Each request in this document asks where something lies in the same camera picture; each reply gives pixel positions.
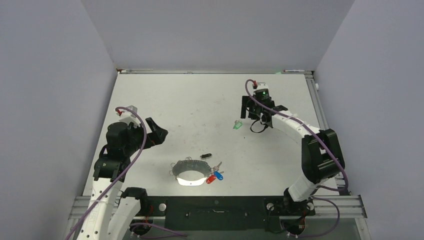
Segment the metal crescent keyring plate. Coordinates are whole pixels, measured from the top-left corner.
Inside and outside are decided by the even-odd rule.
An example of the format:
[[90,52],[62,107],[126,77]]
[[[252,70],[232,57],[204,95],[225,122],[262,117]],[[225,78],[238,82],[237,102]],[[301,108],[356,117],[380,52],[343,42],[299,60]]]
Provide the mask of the metal crescent keyring plate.
[[201,186],[212,173],[212,168],[206,161],[191,157],[173,162],[170,166],[169,174],[184,187]]

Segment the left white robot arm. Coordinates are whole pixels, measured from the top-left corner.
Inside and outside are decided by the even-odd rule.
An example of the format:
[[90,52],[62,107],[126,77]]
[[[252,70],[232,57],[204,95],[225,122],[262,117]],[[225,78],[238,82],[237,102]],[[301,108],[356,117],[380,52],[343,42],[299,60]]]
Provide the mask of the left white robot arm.
[[139,156],[140,150],[162,144],[168,135],[168,131],[158,126],[151,117],[145,121],[150,132],[133,118],[108,126],[106,144],[94,164],[90,201],[86,213],[80,218],[82,225],[77,239],[121,240],[133,217],[148,211],[147,191],[140,187],[127,187],[117,209],[114,209],[126,179],[127,167],[132,164],[131,157]]

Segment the green tagged key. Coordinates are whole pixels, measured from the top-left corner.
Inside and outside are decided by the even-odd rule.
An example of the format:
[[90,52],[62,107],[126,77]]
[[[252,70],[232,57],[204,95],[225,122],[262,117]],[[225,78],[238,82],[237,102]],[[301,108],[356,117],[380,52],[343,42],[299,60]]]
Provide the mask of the green tagged key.
[[240,121],[240,120],[236,120],[235,122],[234,122],[234,125],[233,125],[233,129],[234,130],[238,130],[239,128],[241,128],[243,126],[243,122],[242,121]]

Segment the red tagged key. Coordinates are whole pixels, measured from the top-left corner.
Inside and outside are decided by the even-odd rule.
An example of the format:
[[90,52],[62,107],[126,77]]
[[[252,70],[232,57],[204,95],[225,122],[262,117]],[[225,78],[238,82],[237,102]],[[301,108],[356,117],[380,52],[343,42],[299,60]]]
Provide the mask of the red tagged key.
[[206,180],[205,180],[205,182],[207,183],[207,184],[211,184],[213,181],[215,181],[217,179],[217,177],[216,177],[216,175],[215,174],[211,174]]

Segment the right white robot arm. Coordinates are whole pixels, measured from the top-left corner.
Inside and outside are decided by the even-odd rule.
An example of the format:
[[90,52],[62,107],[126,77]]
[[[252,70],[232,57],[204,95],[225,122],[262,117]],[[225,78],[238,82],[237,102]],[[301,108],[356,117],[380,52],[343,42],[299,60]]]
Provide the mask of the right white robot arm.
[[242,96],[240,117],[279,130],[300,146],[301,174],[283,193],[282,207],[287,213],[305,208],[316,189],[344,172],[346,164],[336,132],[307,124],[287,107],[276,105],[268,89]]

